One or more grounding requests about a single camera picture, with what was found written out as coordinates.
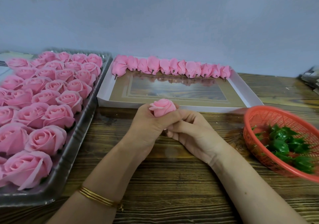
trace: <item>person's right hand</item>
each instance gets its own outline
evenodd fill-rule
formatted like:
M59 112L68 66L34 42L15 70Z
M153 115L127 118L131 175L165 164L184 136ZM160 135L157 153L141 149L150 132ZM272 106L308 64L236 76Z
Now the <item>person's right hand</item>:
M170 125L167 136L179 141L195 157L210 164L228 146L199 112L180 110L184 121Z

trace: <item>hand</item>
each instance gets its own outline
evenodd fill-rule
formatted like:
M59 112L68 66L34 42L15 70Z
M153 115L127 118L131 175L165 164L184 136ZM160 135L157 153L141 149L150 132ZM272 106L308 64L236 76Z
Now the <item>hand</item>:
M154 117L149 108L149 104L145 104L138 109L130 129L123 138L126 143L130 144L130 148L134 148L142 154L143 160L152 150L155 140L162 131L182 119L178 109L162 117Z
M167 136L179 141L195 157L209 164L228 144L199 112L180 110L184 121L167 129Z

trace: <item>forearm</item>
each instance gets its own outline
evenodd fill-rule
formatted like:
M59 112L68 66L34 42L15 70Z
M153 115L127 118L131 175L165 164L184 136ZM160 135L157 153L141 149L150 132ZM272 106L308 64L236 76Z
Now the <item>forearm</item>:
M307 223L231 146L210 166L244 223Z
M142 161L137 152L128 149L127 145L125 139L120 141L95 167L83 186L104 198L120 201ZM112 223L115 214L115 208L75 192L48 223Z

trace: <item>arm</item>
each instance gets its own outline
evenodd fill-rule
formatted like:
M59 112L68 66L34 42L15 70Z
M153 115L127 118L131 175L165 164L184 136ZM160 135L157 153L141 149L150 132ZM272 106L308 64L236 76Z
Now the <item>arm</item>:
M148 108L143 105L138 109L129 131L95 167L84 181L84 187L112 201L123 198L133 173L150 153L155 140L170 124L182 118L179 110L155 118ZM115 214L115 208L76 191L48 224L112 223Z
M198 112L181 110L184 121L168 127L168 137L214 170L244 223L307 223L228 145Z

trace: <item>white wall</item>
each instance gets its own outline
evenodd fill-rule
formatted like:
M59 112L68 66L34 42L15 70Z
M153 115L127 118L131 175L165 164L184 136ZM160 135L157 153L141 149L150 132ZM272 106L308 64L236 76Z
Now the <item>white wall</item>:
M48 46L297 76L319 59L319 0L0 0L0 51Z

